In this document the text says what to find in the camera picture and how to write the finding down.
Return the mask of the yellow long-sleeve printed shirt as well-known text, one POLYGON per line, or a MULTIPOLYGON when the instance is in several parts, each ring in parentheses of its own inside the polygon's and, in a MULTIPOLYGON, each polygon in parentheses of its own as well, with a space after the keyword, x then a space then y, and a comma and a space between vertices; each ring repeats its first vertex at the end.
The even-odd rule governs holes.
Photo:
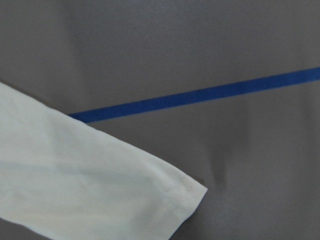
POLYGON ((168 240, 207 188, 170 163, 0 86, 0 217, 53 240, 168 240))

